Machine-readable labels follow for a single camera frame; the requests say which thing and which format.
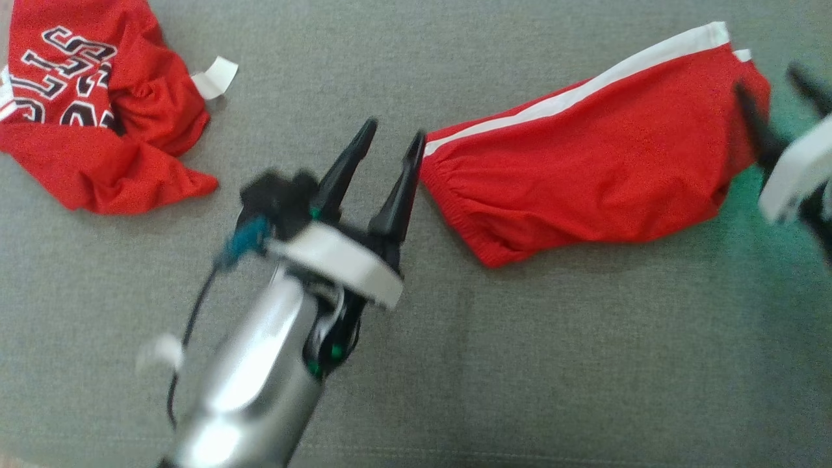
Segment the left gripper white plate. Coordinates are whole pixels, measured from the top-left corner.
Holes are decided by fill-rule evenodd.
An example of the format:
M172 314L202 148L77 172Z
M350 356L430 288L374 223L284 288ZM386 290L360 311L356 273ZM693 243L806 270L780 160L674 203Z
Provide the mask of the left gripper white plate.
M371 148L378 127L366 119L322 177L315 194L315 218L339 221L341 204L356 169ZM406 239L426 147L425 131L413 137L402 168L368 231L312 222L291 240L271 240L266 251L286 261L301 280L335 298L316 314L304 343L303 360L315 378L340 367L357 344L365 306L395 310L404 292L401 243Z

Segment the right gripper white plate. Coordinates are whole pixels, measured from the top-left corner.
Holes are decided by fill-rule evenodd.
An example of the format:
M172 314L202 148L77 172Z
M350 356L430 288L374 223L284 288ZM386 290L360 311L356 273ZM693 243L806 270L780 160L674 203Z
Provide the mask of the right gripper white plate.
M822 116L793 142L772 123L770 93L748 83L734 84L743 123L762 172L771 172L762 187L759 208L770 224L800 221L831 255L831 89L806 66L790 63L786 76L794 90Z

